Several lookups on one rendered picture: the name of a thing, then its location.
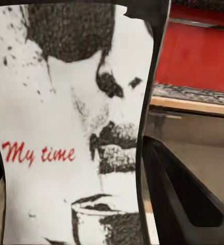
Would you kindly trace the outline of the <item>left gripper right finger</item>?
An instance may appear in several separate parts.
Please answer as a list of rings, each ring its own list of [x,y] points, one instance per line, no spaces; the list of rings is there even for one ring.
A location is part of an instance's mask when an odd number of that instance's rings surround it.
[[[224,245],[224,204],[161,141],[142,158],[160,245]]]

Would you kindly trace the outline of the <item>bottle of coffee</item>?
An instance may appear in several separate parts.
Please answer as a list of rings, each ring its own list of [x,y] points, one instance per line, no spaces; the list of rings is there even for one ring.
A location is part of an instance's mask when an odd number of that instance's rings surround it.
[[[172,0],[0,0],[0,245],[152,245],[143,136]]]

